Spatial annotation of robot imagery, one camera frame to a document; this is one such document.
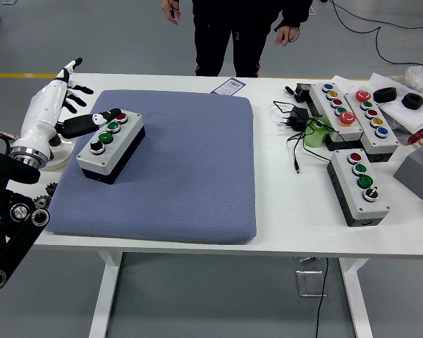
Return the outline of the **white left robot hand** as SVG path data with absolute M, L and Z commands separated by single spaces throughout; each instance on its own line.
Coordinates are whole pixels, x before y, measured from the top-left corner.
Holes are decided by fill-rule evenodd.
M 73 102 L 82 107 L 86 106 L 86 103 L 73 93 L 74 90 L 85 94 L 93 93 L 90 88 L 71 81 L 73 71 L 81 63 L 82 59 L 77 58 L 65 65 L 49 84 L 33 96 L 20 131 L 20 138 L 12 144 L 13 147 L 33 149 L 48 156 L 49 141 L 56 135 L 72 139 L 96 132 L 121 114 L 120 109 L 113 108 L 103 113 L 79 115 L 59 122 L 63 108 L 77 113 Z

